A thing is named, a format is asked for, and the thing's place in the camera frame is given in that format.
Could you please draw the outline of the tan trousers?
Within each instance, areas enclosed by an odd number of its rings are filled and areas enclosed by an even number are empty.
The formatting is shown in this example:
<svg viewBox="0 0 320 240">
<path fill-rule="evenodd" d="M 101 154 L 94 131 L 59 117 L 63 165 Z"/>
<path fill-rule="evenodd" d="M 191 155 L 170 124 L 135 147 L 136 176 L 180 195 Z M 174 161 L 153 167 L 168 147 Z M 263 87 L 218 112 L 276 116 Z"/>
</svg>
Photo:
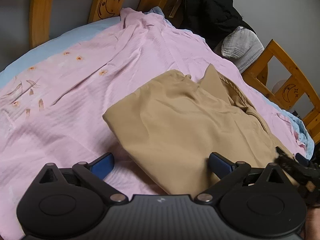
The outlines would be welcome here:
<svg viewBox="0 0 320 240">
<path fill-rule="evenodd" d="M 119 100 L 103 119 L 133 161 L 166 193 L 196 196 L 217 179 L 212 152 L 265 167 L 286 150 L 253 103 L 209 65 L 199 82 L 178 70 L 150 80 Z"/>
</svg>

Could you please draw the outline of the pink bed sheet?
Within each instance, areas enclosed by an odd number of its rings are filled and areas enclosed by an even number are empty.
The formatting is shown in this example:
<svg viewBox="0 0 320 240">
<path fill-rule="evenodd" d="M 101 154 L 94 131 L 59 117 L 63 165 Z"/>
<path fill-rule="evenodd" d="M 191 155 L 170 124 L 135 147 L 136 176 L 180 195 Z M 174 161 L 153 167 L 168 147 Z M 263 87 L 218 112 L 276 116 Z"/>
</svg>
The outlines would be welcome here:
<svg viewBox="0 0 320 240">
<path fill-rule="evenodd" d="M 4 239 L 24 236 L 17 205 L 46 163 L 69 168 L 111 152 L 116 165 L 105 179 L 112 187 L 129 197 L 166 193 L 122 148 L 103 116 L 119 100 L 170 70 L 199 82 L 208 66 L 214 66 L 249 98 L 286 150 L 306 154 L 285 117 L 203 38 L 172 27 L 159 14 L 126 8 L 120 18 L 91 40 L 27 68 L 1 89 Z"/>
</svg>

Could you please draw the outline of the grey white cloth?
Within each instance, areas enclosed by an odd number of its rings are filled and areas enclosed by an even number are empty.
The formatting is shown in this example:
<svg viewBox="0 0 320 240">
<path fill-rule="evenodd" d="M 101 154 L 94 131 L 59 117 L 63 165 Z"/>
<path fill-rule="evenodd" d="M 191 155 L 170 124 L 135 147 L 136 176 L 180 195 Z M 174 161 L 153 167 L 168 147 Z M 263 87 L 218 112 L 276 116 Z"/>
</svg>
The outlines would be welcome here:
<svg viewBox="0 0 320 240">
<path fill-rule="evenodd" d="M 238 26 L 214 49 L 217 55 L 233 62 L 240 73 L 250 67 L 263 51 L 264 46 L 257 35 L 242 26 Z"/>
</svg>

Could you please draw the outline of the black jacket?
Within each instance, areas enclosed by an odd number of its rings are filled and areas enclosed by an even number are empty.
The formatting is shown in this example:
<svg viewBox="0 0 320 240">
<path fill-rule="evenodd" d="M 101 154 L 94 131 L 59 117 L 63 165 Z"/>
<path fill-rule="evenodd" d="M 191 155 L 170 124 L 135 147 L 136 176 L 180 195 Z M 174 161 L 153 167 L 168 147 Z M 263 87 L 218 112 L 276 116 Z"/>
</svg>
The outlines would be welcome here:
<svg viewBox="0 0 320 240">
<path fill-rule="evenodd" d="M 214 49 L 239 26 L 253 30 L 233 7 L 233 0 L 183 0 L 181 29 L 205 39 Z"/>
</svg>

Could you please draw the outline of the wooden bed frame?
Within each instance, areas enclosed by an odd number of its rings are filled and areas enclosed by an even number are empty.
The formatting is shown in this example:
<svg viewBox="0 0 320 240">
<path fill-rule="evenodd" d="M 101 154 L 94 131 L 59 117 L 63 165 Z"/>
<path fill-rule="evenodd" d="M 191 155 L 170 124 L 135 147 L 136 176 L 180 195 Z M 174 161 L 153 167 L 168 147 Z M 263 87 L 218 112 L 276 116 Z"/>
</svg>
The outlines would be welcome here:
<svg viewBox="0 0 320 240">
<path fill-rule="evenodd" d="M 30 0 L 29 42 L 35 48 L 49 40 L 50 17 L 53 0 Z M 124 0 L 93 0 L 88 22 L 95 22 L 118 16 Z M 154 6 L 164 8 L 168 0 L 140 0 L 138 10 L 146 11 Z M 267 87 L 268 62 L 276 57 L 291 74 L 284 84 L 272 93 Z M 279 107 L 289 110 L 302 95 L 307 95 L 313 109 L 303 118 L 309 134 L 315 143 L 319 142 L 319 96 L 309 80 L 286 51 L 274 40 L 271 40 L 258 59 L 242 77 L 253 88 L 257 89 Z"/>
</svg>

